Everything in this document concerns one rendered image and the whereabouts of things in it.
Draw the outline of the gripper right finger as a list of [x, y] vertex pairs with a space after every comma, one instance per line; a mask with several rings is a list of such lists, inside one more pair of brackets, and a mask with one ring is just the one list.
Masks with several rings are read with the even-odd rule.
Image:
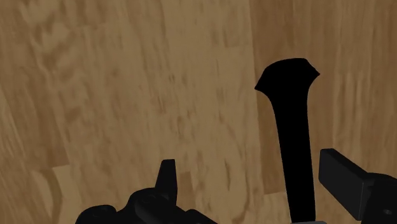
[[367, 172], [333, 148], [320, 151], [318, 178], [361, 224], [397, 224], [397, 178]]

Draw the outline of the black long-handled kitchen tool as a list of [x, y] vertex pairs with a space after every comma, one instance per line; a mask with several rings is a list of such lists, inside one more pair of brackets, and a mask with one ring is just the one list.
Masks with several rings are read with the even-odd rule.
[[292, 224], [316, 220], [307, 99], [319, 72], [305, 58], [267, 66], [254, 89], [272, 105]]

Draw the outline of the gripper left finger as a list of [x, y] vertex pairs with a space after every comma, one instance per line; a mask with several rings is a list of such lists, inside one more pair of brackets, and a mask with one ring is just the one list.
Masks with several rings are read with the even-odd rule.
[[89, 207], [80, 213], [75, 224], [217, 224], [195, 209], [185, 211], [178, 207], [177, 196], [176, 163], [165, 159], [153, 188], [134, 192], [119, 211], [111, 205]]

